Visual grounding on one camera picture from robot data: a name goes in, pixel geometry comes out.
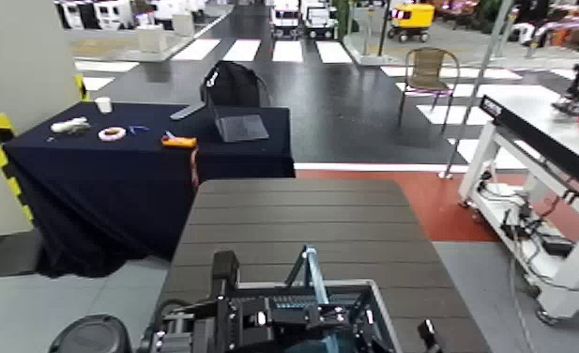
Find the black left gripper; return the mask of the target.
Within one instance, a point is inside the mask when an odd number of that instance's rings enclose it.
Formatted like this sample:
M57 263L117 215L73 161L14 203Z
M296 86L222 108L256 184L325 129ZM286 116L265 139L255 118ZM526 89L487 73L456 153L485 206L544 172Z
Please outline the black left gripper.
M282 325L345 330L349 310L337 304L280 308L270 297L229 297L238 287L233 251L213 255L211 297L197 302L164 299L151 316L140 352L280 352Z

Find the black right gripper wide finger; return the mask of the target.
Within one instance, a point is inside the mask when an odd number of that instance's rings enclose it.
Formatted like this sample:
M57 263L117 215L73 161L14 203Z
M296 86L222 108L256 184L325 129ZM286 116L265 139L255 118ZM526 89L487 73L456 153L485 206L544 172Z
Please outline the black right gripper wide finger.
M443 353L441 338L430 319L425 319L417 325L417 332L423 342L426 353Z

